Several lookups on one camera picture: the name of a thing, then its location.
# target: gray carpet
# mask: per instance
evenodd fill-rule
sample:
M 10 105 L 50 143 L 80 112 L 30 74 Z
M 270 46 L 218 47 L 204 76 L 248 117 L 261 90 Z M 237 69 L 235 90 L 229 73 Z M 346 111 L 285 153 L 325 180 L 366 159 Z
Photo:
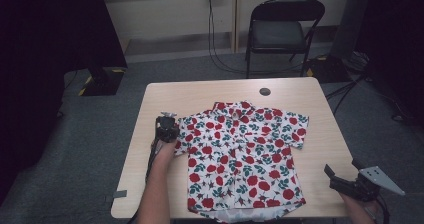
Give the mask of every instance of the gray carpet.
M 315 49 L 316 54 L 323 54 L 321 51 Z M 245 67 L 242 54 L 222 55 L 220 59 L 233 68 Z M 275 62 L 285 63 L 287 59 L 253 56 L 252 70 L 258 70 L 259 63 L 268 63 L 264 68 L 275 70 Z M 296 75 L 279 73 L 253 78 Z M 68 73 L 66 82 L 73 76 Z M 119 182 L 147 84 L 244 78 L 244 74 L 220 70 L 209 57 L 136 63 L 130 64 L 117 95 L 79 97 L 88 76 L 87 71 L 79 71 L 65 90 L 61 108 L 64 115 L 58 120 L 44 156 L 16 179 L 0 208 L 0 223 L 126 223 L 127 220 L 111 217 L 109 199 Z M 344 84 L 323 84 L 322 88 L 330 93 Z M 339 99 L 340 96 L 331 99 L 330 106 L 334 108 Z M 369 166 L 379 165 L 406 191 L 405 197 L 382 191 L 391 223 L 423 223 L 424 145 L 413 127 L 391 119 L 395 111 L 395 106 L 372 82 L 362 81 L 347 95 L 335 117 L 352 155 Z M 332 220 L 311 219 L 306 223 Z M 340 218 L 337 223 L 349 221 Z

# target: floral shirt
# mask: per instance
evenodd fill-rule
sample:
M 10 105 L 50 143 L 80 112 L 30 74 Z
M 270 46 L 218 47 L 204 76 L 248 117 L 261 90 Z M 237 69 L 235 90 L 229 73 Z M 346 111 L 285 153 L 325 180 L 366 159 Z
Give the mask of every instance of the floral shirt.
M 220 222 L 278 219 L 305 204 L 290 146 L 308 117 L 248 101 L 180 118 L 175 154 L 188 152 L 188 209 Z

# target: chair seat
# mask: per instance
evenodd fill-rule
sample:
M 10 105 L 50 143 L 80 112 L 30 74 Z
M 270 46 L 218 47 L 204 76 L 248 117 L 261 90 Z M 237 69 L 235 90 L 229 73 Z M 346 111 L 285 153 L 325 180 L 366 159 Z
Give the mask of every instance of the chair seat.
M 307 50 L 299 22 L 254 21 L 252 34 L 252 52 L 304 53 Z

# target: table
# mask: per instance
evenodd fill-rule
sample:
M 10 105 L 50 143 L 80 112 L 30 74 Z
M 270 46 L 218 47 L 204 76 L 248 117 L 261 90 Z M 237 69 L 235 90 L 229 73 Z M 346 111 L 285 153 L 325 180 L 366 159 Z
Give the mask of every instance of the table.
M 261 95 L 261 88 L 268 88 L 271 94 Z M 306 205 L 286 217 L 346 216 L 340 196 L 329 188 L 324 166 L 329 164 L 337 176 L 347 180 L 354 180 L 358 171 L 350 164 L 352 156 L 318 81 L 310 77 L 149 84 L 117 188 L 117 191 L 126 190 L 127 196 L 114 199 L 112 216 L 130 218 L 137 210 L 144 190 L 154 123 L 161 111 L 185 117 L 211 109 L 216 101 L 243 100 L 260 107 L 309 115 L 304 148 L 292 148 Z M 171 218 L 201 218 L 187 210 L 187 161 L 187 154 L 175 158 L 168 173 Z

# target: person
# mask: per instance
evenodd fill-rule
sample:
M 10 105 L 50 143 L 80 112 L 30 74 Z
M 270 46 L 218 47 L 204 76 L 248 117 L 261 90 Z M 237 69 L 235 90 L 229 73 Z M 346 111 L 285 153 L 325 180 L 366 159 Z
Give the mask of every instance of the person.
M 150 175 L 138 208 L 137 224 L 170 223 L 167 173 L 169 165 L 174 157 L 176 143 L 177 141 L 162 143 L 162 148 L 153 161 Z M 346 205 L 346 210 L 353 224 L 375 224 L 375 220 L 372 216 L 378 211 L 376 201 L 364 203 L 342 193 L 339 194 Z

